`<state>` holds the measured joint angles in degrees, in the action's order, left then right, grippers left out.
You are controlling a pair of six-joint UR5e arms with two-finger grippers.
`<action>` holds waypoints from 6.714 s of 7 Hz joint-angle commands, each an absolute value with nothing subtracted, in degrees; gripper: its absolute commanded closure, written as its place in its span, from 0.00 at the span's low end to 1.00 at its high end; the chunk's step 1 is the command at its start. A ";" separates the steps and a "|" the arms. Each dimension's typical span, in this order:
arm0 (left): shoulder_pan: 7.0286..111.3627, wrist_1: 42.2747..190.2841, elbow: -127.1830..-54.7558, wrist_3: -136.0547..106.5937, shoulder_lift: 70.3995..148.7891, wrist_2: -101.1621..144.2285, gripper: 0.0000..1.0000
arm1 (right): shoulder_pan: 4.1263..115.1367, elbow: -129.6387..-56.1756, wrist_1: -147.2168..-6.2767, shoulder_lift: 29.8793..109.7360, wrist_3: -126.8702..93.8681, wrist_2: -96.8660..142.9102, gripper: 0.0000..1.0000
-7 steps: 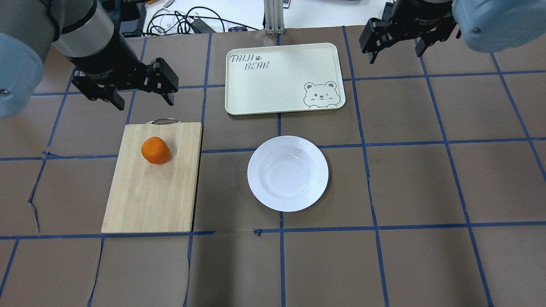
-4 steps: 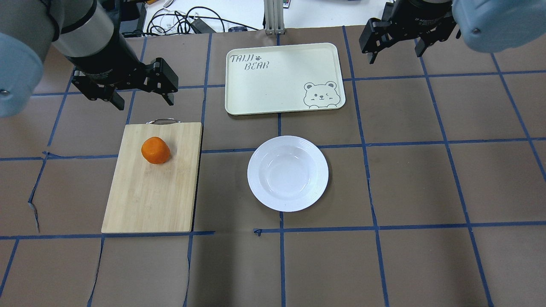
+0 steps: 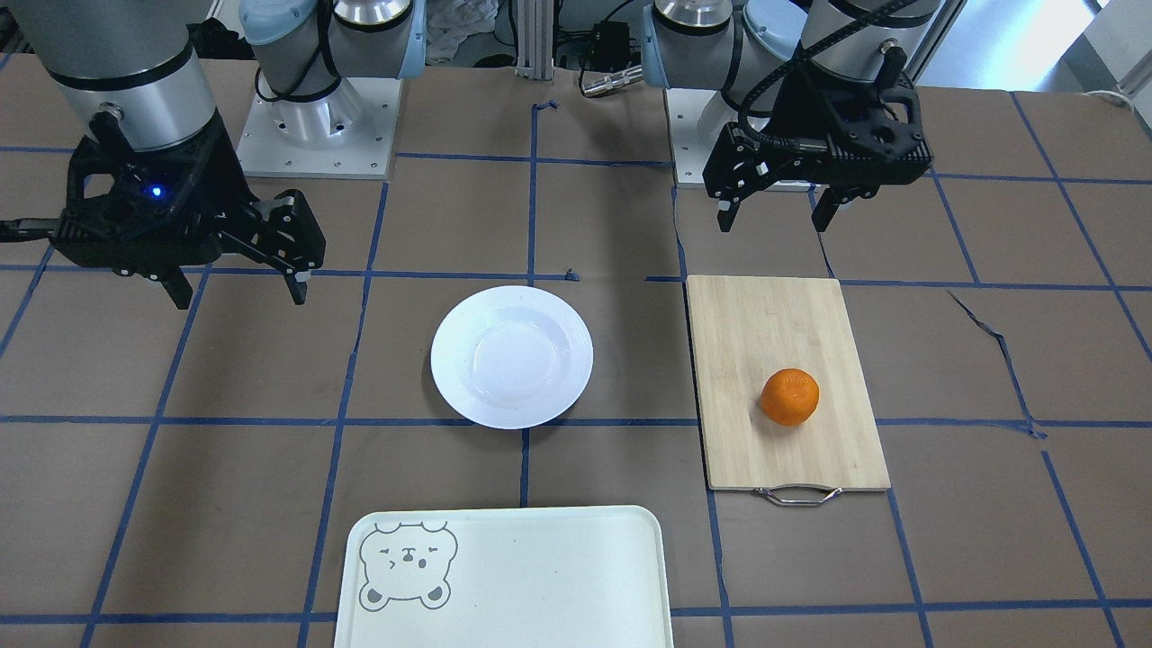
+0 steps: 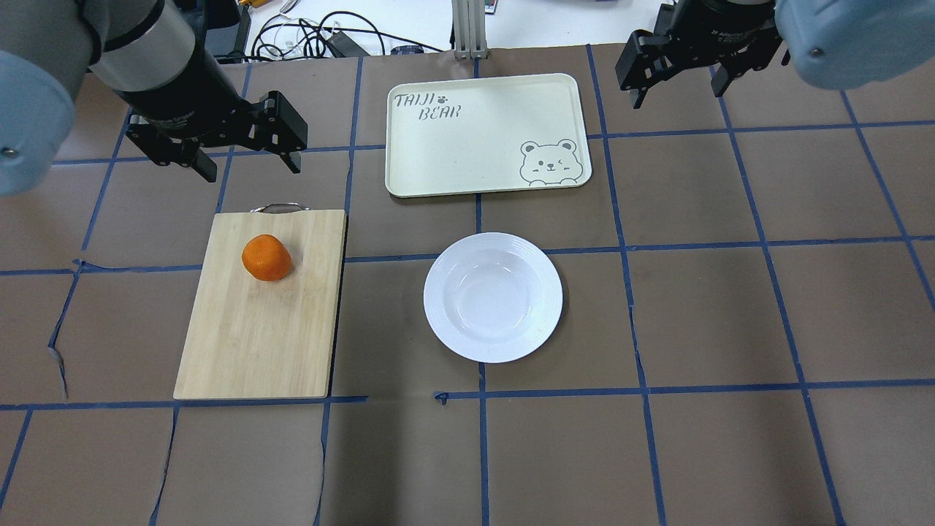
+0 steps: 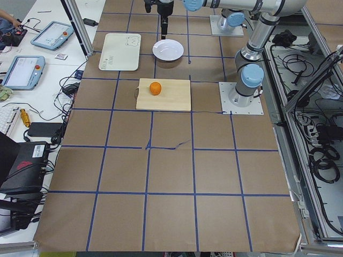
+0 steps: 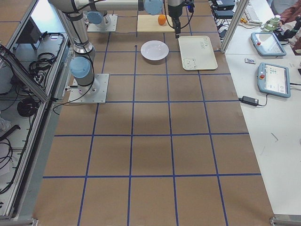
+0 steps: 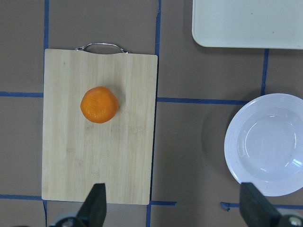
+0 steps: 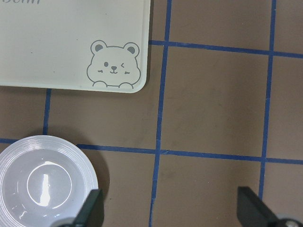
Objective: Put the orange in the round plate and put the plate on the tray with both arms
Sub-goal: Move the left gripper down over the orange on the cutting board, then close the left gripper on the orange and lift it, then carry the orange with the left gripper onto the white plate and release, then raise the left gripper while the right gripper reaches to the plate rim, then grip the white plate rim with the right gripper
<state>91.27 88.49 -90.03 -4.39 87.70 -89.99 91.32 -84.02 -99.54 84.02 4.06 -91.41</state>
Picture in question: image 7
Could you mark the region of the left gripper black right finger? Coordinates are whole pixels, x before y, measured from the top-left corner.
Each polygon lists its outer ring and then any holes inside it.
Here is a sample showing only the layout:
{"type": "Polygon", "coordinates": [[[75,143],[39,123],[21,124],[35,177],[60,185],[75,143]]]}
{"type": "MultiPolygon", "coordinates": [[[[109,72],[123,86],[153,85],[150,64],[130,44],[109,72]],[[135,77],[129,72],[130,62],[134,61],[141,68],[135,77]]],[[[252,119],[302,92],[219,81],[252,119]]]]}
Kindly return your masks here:
{"type": "Polygon", "coordinates": [[[240,214],[249,227],[275,227],[281,214],[253,183],[241,183],[240,214]]]}

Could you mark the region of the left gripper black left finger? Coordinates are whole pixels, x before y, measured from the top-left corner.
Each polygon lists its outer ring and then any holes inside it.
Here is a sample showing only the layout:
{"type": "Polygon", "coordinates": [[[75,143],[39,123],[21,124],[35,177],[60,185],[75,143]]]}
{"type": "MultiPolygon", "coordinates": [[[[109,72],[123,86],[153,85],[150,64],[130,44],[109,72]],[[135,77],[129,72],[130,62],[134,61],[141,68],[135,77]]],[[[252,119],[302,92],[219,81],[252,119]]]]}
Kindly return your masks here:
{"type": "Polygon", "coordinates": [[[93,185],[76,215],[76,227],[102,227],[107,214],[106,186],[93,185]]]}

